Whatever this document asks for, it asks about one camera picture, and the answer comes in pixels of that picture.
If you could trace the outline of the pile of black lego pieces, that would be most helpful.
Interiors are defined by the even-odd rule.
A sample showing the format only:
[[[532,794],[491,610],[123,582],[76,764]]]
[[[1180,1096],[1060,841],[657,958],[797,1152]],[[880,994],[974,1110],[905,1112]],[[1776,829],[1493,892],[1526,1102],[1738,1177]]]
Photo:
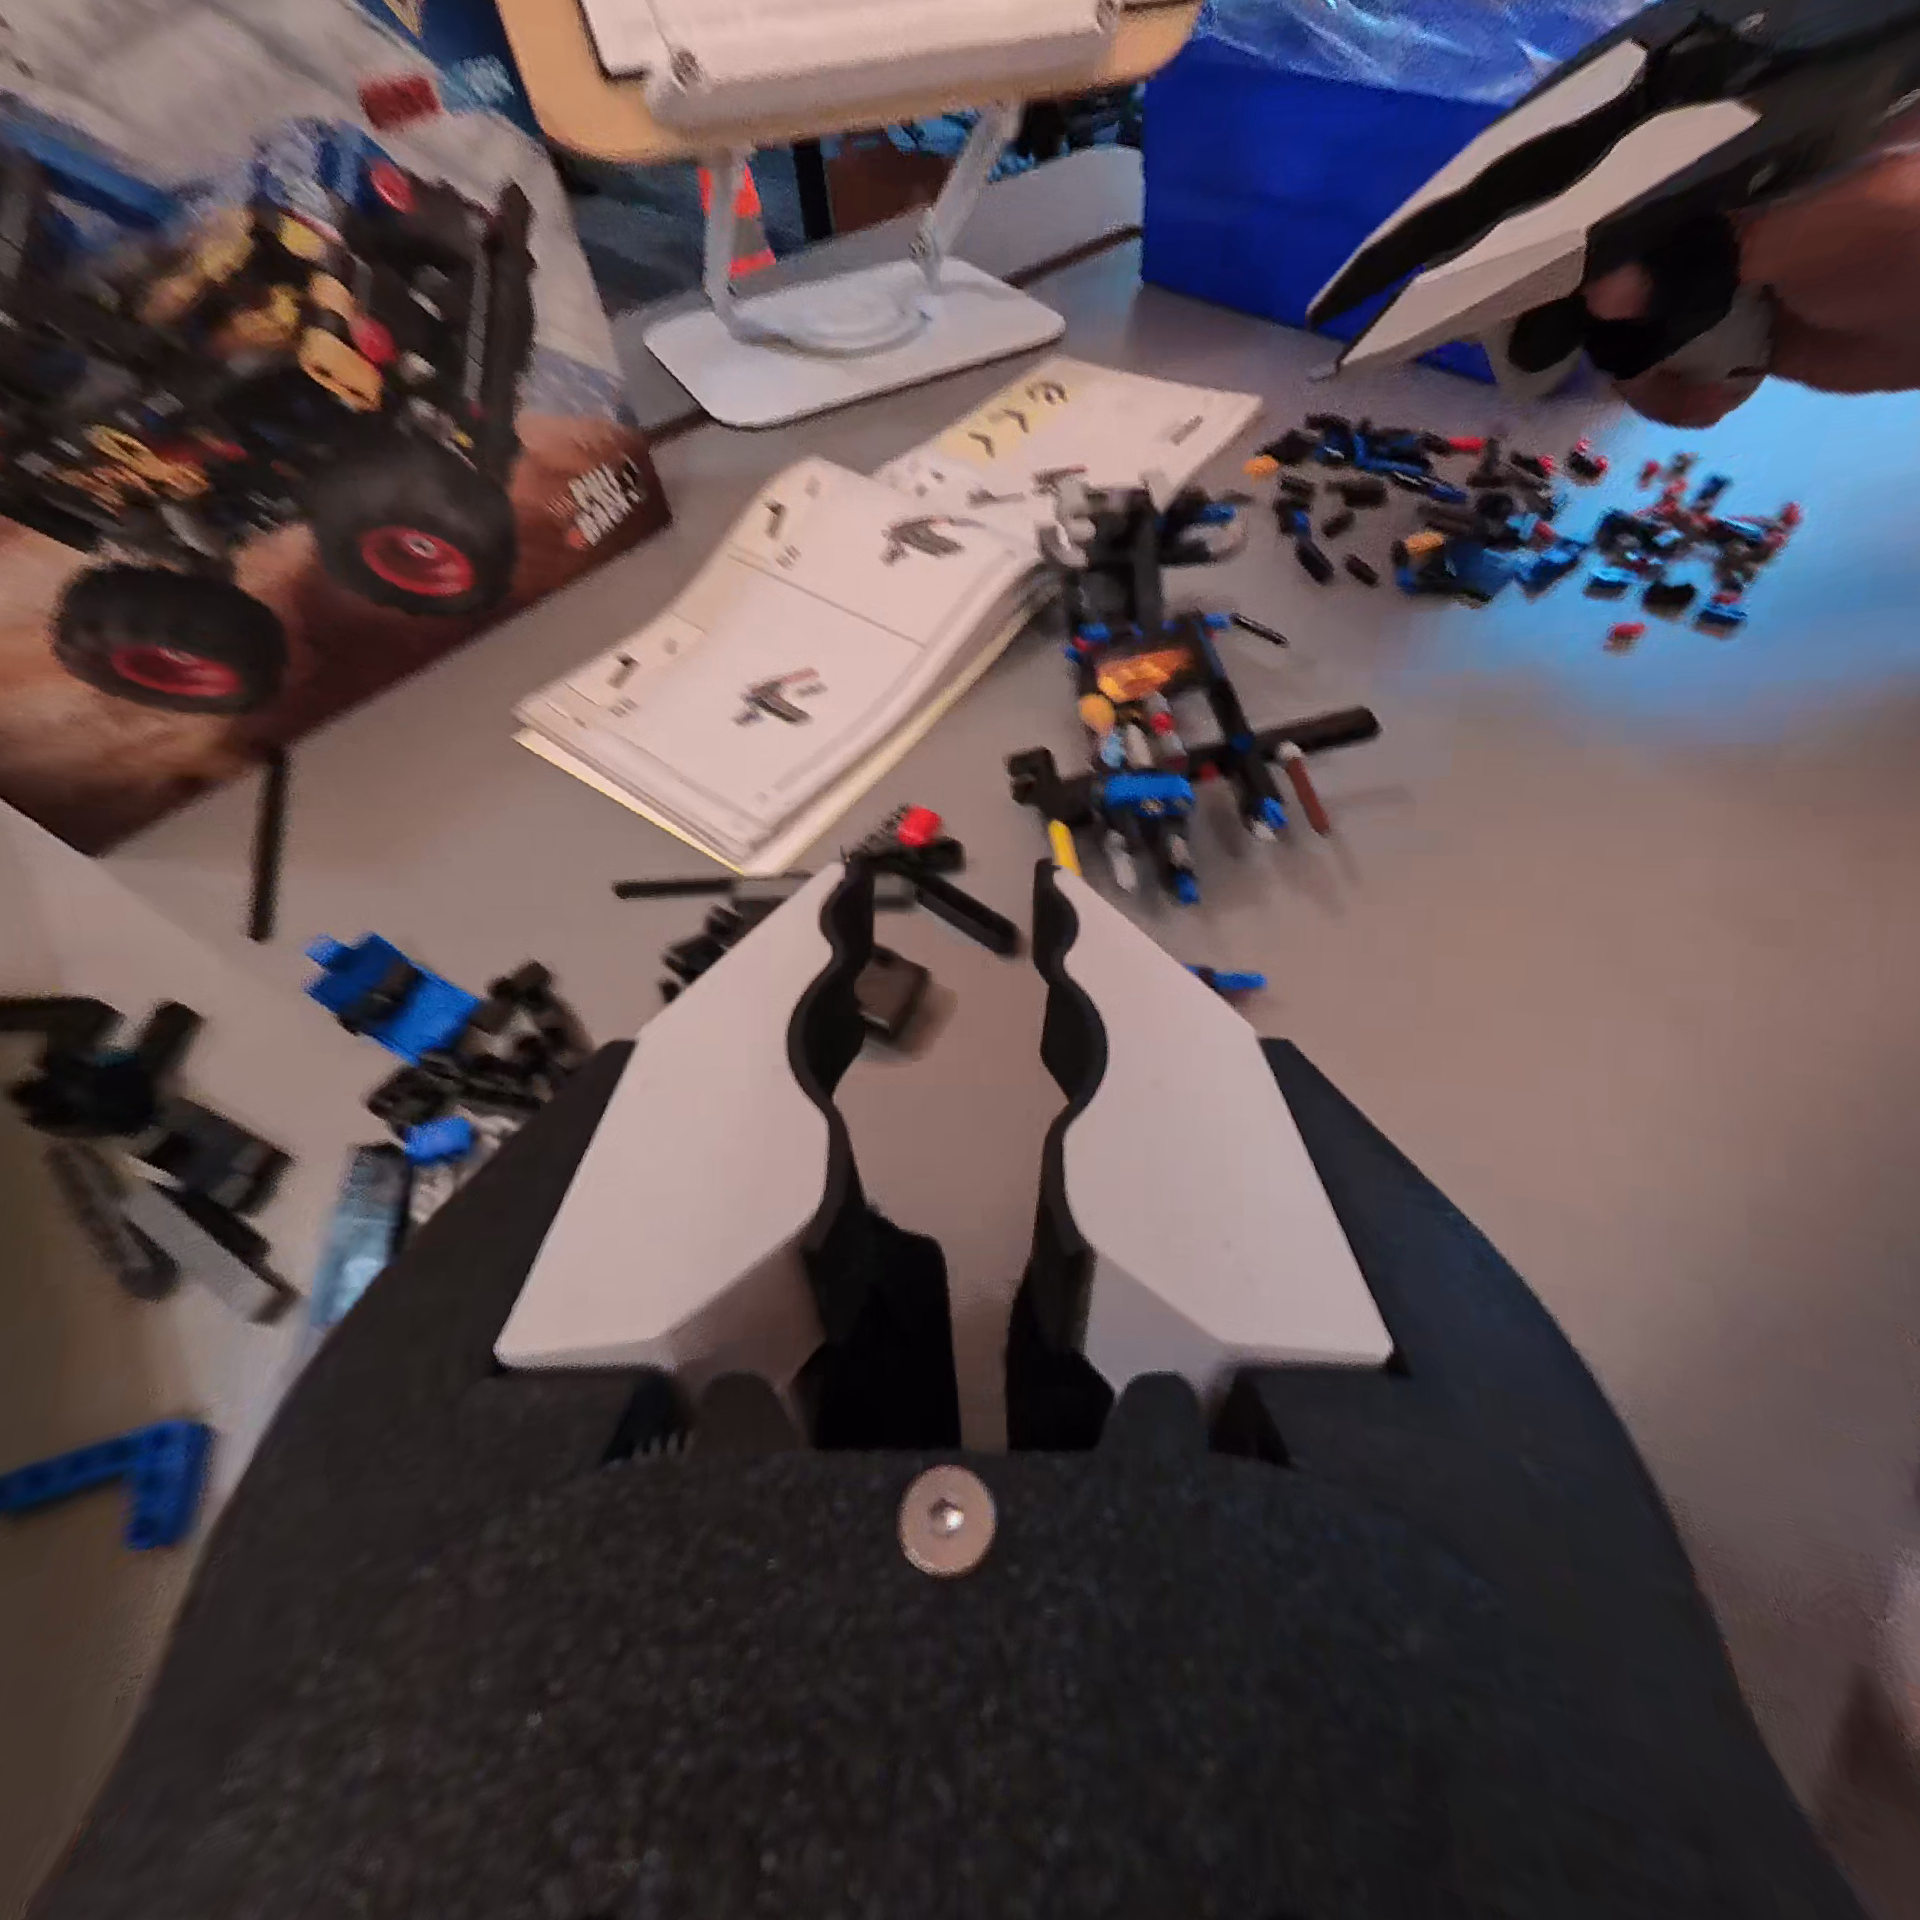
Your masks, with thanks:
[[[522,1124],[587,1063],[593,1041],[541,958],[494,975],[443,1043],[400,1061],[361,1105],[396,1136],[431,1120]]]

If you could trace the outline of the white instruction booklet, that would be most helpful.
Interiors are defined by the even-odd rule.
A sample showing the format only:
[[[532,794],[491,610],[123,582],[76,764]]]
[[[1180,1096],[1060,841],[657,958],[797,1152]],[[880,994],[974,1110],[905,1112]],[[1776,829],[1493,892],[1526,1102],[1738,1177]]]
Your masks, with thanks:
[[[517,707],[517,740],[730,876],[826,831],[1037,613],[1060,505],[1191,483],[1253,393],[1048,355],[875,472],[761,483],[687,586]]]

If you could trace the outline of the clear plastic bin liner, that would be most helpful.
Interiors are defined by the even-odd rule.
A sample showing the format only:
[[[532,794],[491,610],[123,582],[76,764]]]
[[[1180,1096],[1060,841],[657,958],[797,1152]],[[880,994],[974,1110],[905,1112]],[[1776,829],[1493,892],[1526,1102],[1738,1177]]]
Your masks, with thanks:
[[[1642,4],[1205,4],[1198,38],[1320,79],[1470,91],[1532,79]]]

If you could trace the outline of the toy truck picture box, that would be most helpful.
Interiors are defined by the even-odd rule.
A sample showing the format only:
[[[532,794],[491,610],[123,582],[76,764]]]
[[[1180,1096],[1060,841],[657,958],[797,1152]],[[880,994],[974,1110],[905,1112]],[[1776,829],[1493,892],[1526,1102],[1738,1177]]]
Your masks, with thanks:
[[[99,854],[668,526],[495,4],[2,4],[2,804]]]

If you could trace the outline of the blue lego panel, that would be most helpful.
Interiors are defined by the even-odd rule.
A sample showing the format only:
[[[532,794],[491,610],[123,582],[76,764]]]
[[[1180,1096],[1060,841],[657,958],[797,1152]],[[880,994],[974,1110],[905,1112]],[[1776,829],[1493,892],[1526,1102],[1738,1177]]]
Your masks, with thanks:
[[[480,994],[420,970],[380,933],[354,942],[321,936],[304,957],[313,967],[304,993],[344,1033],[368,1038],[400,1063],[455,1048],[482,1005]]]

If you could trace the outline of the person's right hand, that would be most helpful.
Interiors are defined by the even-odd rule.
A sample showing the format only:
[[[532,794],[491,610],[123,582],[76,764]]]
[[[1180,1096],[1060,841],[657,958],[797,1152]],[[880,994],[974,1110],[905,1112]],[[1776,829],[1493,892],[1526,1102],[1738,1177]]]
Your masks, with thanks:
[[[1740,279],[1774,292],[1762,371],[1699,378],[1671,364],[1619,378],[1646,422],[1702,430],[1767,383],[1814,396],[1917,387],[1917,107],[1818,186],[1747,212]]]

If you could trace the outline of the black lego beam red pin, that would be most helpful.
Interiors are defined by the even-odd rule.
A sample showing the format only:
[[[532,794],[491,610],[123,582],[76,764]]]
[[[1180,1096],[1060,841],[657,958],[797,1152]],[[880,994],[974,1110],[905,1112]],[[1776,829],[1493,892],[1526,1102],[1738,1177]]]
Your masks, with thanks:
[[[1020,957],[1022,931],[959,883],[966,853],[937,809],[895,807],[875,829],[842,850],[905,888],[905,896],[993,957]]]

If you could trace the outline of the white paper document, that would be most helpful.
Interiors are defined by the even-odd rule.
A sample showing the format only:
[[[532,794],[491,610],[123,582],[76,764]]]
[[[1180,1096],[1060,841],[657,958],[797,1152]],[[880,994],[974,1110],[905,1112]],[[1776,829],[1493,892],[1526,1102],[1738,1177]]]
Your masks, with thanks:
[[[1101,59],[1119,4],[580,4],[597,65],[675,130],[899,95],[982,105]]]

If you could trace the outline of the clear plastic bag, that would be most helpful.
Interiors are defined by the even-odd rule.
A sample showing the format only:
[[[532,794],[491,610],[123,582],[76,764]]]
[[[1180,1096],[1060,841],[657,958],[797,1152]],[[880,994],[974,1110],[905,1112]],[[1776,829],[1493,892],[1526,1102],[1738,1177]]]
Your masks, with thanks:
[[[308,1293],[313,1337],[336,1329],[399,1256],[412,1222],[412,1173],[396,1144],[354,1145]]]

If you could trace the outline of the blue angled lego beam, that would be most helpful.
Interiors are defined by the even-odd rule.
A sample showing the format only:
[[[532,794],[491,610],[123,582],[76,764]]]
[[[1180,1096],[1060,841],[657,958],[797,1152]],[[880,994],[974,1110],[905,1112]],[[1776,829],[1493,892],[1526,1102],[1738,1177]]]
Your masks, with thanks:
[[[22,1517],[101,1487],[123,1498],[132,1552],[176,1548],[199,1522],[213,1428],[161,1419],[2,1472],[2,1517]]]

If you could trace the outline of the pile of small lego pieces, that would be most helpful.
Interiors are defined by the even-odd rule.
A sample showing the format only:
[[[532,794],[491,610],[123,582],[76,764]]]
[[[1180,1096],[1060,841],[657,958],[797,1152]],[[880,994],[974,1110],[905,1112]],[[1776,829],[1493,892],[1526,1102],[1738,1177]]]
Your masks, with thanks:
[[[1539,449],[1335,411],[1261,439],[1241,472],[1317,584],[1458,610],[1572,592],[1611,613],[1607,654],[1655,628],[1740,632],[1809,521],[1791,495],[1742,498],[1695,448],[1615,465],[1600,435]]]

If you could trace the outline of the orange striped cone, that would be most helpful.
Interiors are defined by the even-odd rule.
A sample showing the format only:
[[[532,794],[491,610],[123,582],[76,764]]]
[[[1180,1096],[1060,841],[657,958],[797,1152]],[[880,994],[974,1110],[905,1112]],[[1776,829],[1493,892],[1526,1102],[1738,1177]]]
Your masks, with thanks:
[[[735,155],[727,167],[695,168],[702,193],[702,283],[735,283],[757,276],[776,265],[768,238],[765,204],[747,155]]]

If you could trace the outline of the white stand with wooden board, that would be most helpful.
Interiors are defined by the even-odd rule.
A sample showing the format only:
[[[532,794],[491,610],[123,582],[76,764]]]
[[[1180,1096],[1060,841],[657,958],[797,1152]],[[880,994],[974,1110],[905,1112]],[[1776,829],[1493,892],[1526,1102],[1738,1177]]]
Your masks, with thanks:
[[[580,4],[495,7],[534,120],[571,155],[690,158],[725,168],[735,155],[752,158],[765,147],[804,137],[880,130],[952,107],[977,111],[905,259],[776,291],[702,283],[699,305],[644,329],[644,345],[661,369],[712,422],[745,430],[817,416],[1057,342],[1064,320],[997,274],[959,261],[959,231],[1027,105],[1157,74],[1191,35],[1198,9],[1198,4],[1119,4],[1113,46],[1101,59],[1014,81],[982,105],[963,105],[958,91],[899,95],[836,113],[675,130],[650,113],[638,81],[616,81],[597,65]]]

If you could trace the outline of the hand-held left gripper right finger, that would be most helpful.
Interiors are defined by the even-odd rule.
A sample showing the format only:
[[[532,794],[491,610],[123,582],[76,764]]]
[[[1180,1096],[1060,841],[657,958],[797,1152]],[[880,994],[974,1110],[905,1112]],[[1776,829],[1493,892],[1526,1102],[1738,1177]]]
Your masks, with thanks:
[[[1032,877],[1040,1136],[1003,1348],[1014,1454],[1094,1448],[1123,1391],[1381,1372],[1394,1337],[1252,1023],[1083,877]]]

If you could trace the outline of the blue bin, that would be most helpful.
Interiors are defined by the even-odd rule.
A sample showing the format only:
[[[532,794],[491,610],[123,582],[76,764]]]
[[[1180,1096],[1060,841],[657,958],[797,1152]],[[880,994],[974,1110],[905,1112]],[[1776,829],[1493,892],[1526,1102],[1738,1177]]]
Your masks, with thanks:
[[[1138,276],[1307,325],[1350,254],[1499,113],[1195,35],[1144,91]]]

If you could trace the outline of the black lego chassis assembly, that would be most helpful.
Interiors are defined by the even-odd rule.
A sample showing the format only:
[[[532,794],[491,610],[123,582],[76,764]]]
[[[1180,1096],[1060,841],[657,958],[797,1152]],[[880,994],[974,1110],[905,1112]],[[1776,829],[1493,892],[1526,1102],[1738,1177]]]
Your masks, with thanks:
[[[1205,795],[1228,800],[1261,846],[1297,826],[1331,831],[1313,766],[1373,743],[1377,711],[1330,707],[1256,728],[1222,650],[1228,637],[1256,637],[1228,613],[1180,610],[1154,631],[1086,623],[1060,640],[1083,766],[1060,766],[1048,746],[1003,764],[1013,804],[1040,818],[1060,870],[1101,853],[1119,892],[1157,883],[1176,905],[1198,905],[1191,839]]]

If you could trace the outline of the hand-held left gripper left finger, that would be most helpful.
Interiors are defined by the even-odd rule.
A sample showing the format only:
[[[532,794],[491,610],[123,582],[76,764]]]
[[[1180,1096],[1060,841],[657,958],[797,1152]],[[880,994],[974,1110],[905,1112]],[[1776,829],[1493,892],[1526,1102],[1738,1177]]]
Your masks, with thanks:
[[[754,1376],[819,1448],[963,1440],[947,1259],[865,1195],[836,1102],[865,1048],[875,870],[836,862],[650,1017],[494,1357]]]

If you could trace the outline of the black lego assembly blue pins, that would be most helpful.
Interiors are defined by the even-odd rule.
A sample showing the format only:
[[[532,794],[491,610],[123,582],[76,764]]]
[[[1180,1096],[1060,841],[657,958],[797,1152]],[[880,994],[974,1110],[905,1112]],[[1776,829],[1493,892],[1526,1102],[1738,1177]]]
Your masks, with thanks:
[[[166,998],[123,1033],[92,994],[5,994],[2,1038],[37,1043],[5,1099],[84,1244],[136,1304],[196,1285],[246,1326],[274,1326],[295,1285],[255,1223],[292,1155],[183,1090],[201,1014]]]

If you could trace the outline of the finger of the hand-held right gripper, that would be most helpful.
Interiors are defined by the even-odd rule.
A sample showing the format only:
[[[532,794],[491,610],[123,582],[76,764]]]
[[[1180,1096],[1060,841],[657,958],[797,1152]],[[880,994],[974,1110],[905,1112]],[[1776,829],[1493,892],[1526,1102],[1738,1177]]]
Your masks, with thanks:
[[[1513,214],[1548,204],[1613,151],[1646,105],[1653,47],[1611,38],[1480,130],[1396,204],[1308,301],[1308,323],[1454,265]]]
[[[1450,342],[1480,340],[1499,378],[1548,378],[1572,364],[1578,345],[1514,348],[1529,313],[1572,301],[1579,325],[1579,287],[1592,268],[1600,229],[1622,214],[1646,214],[1699,167],[1715,168],[1724,152],[1742,155],[1760,111],[1742,96],[1662,100],[1646,95],[1630,130],[1582,180],[1532,212],[1513,214],[1454,265],[1415,274],[1412,283],[1365,301],[1369,323],[1339,348],[1341,375],[1400,364]]]

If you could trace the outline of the grey black lego assembly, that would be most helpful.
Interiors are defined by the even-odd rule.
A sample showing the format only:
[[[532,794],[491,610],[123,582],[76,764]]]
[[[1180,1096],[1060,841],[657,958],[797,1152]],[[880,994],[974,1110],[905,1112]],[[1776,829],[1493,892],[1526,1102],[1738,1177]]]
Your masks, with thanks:
[[[1037,521],[1037,547],[1071,631],[1163,628],[1173,571],[1247,545],[1253,493],[1244,489],[1176,486],[1160,470],[1133,486],[1089,486],[1080,465],[1050,465],[1040,481],[1050,517]]]

